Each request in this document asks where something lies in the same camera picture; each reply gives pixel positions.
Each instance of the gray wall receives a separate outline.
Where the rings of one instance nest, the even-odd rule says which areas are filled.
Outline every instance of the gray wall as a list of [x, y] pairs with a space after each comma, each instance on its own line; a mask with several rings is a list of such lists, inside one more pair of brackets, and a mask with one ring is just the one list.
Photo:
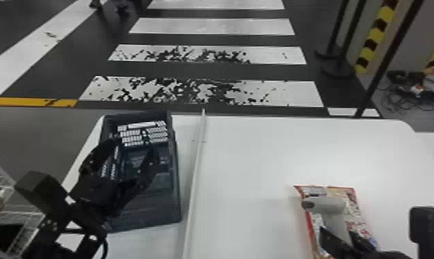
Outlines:
[[[394, 20], [377, 50], [367, 74], [374, 74], [413, 1], [400, 0]], [[397, 51], [390, 70], [422, 71], [434, 53], [434, 0], [426, 0]]]

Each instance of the person's leg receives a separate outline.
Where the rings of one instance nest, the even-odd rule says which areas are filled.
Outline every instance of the person's leg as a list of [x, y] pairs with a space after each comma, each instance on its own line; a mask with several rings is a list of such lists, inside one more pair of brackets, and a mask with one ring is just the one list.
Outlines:
[[127, 2], [126, 0], [112, 0], [114, 5], [116, 6], [117, 12], [119, 15], [127, 14]]

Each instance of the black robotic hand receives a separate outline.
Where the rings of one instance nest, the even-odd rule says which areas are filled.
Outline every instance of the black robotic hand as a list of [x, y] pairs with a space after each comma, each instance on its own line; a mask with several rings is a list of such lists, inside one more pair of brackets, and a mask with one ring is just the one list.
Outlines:
[[412, 259], [400, 252], [375, 252], [364, 254], [362, 259]]

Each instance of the yellow line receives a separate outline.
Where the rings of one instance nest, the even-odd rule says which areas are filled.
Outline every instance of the yellow line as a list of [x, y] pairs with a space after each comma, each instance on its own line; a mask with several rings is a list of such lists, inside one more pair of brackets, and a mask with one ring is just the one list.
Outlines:
[[0, 97], [0, 106], [74, 107], [75, 99], [40, 99]]

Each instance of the white table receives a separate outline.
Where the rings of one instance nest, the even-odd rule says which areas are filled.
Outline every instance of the white table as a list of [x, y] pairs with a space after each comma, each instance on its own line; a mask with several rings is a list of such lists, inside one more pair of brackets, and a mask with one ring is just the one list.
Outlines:
[[[79, 177], [80, 164], [92, 149], [98, 145], [102, 122], [103, 117], [96, 123], [63, 181], [63, 187], [66, 190], [70, 191], [75, 185]], [[173, 116], [172, 124], [176, 131], [178, 147], [178, 171], [180, 174], [180, 199], [184, 215], [183, 220], [178, 224], [109, 234], [107, 237], [110, 246], [108, 258], [172, 259], [182, 257], [189, 190], [191, 189], [197, 140], [200, 133], [200, 117]], [[58, 242], [71, 249], [76, 249], [80, 241], [81, 237], [76, 235], [64, 235], [58, 239]], [[98, 252], [94, 258], [100, 257], [101, 253]]]
[[[208, 117], [186, 217], [199, 120], [174, 116], [184, 220], [109, 235], [108, 258], [182, 258], [185, 242], [186, 259], [310, 259], [300, 197], [292, 185], [354, 187], [381, 247], [416, 258], [416, 246], [408, 239], [408, 212], [415, 205], [434, 205], [434, 159], [408, 125]], [[65, 187], [75, 183], [76, 169], [97, 144], [100, 126], [74, 162]], [[78, 243], [71, 236], [61, 241], [70, 247]]]

